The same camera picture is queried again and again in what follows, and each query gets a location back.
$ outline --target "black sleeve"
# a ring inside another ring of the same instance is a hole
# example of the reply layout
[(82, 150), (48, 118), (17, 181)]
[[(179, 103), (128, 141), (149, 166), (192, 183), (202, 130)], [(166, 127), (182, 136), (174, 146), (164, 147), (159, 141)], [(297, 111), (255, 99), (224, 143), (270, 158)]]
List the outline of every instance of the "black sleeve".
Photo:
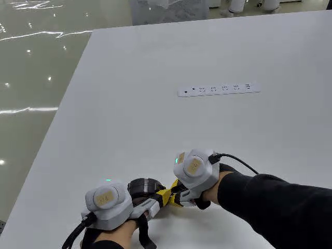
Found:
[(277, 249), (332, 248), (332, 190), (271, 175), (226, 175), (218, 202)]
[(114, 241), (102, 240), (93, 243), (91, 249), (123, 249), (123, 247)]

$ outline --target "socket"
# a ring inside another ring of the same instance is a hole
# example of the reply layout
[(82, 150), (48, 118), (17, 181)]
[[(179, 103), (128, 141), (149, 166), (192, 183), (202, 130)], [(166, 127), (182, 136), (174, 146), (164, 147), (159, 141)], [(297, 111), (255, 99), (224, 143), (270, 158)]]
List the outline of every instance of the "socket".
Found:
[(195, 86), (179, 88), (177, 95), (179, 97), (221, 95), (236, 93), (260, 92), (260, 85), (257, 83), (244, 84), (223, 84), (215, 86)]

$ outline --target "black cable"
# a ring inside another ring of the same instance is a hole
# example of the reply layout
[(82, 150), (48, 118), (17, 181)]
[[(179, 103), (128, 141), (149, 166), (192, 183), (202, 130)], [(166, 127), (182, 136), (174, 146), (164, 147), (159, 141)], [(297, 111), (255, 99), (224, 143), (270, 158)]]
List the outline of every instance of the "black cable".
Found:
[(249, 164), (247, 164), (246, 162), (242, 161), (240, 158), (237, 158), (236, 156), (233, 156), (231, 154), (219, 154), (216, 153), (214, 155), (209, 156), (209, 161), (211, 162), (211, 164), (213, 164), (212, 162), (215, 160), (220, 160), (221, 157), (229, 157), (232, 158), (240, 163), (242, 163), (244, 166), (246, 166), (248, 169), (250, 169), (252, 172), (254, 172), (256, 175), (258, 175), (258, 172), (256, 170), (254, 170)]

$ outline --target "person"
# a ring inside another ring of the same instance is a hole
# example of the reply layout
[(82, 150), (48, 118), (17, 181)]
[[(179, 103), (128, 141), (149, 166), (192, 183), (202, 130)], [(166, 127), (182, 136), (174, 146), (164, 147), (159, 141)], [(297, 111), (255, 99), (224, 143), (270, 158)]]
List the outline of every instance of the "person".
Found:
[[(202, 194), (244, 219), (277, 249), (332, 248), (332, 190), (243, 175), (220, 164), (218, 182)], [(129, 249), (136, 223), (101, 233), (91, 249)]]

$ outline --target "hand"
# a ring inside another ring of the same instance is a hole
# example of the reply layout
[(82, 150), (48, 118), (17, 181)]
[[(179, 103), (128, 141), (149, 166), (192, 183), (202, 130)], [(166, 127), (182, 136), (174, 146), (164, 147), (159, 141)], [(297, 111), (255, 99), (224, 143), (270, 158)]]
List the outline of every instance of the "hand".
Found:
[(124, 249), (129, 249), (131, 237), (136, 228), (136, 222), (134, 220), (129, 220), (115, 230), (103, 231), (95, 240), (95, 242), (102, 240), (111, 240), (121, 245)]
[(219, 173), (218, 182), (212, 188), (203, 192), (203, 201), (212, 201), (213, 203), (219, 205), (218, 203), (219, 184), (223, 180), (223, 178), (230, 173), (233, 173), (233, 171), (222, 171)]

